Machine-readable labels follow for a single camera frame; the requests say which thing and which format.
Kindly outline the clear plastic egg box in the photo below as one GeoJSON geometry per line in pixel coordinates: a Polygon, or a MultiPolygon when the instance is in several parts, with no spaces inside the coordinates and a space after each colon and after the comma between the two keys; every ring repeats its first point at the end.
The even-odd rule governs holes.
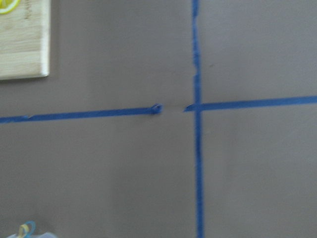
{"type": "Polygon", "coordinates": [[[35,235],[36,223],[34,221],[27,221],[20,225],[18,233],[8,236],[7,238],[57,238],[53,233],[43,233],[35,235]]]}

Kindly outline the bamboo cutting board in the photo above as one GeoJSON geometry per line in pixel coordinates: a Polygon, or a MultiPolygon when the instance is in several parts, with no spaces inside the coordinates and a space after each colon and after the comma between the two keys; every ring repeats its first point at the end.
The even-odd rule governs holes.
{"type": "Polygon", "coordinates": [[[51,1],[20,0],[0,15],[0,79],[46,77],[50,73],[51,1]]]}

